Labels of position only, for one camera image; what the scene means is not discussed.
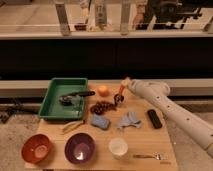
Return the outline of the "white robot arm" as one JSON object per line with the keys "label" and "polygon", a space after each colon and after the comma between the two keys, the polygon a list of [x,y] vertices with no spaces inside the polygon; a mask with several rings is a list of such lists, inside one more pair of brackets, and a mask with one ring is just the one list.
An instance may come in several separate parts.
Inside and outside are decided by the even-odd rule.
{"label": "white robot arm", "polygon": [[167,83],[126,78],[121,84],[161,110],[213,158],[213,125],[170,100]]}

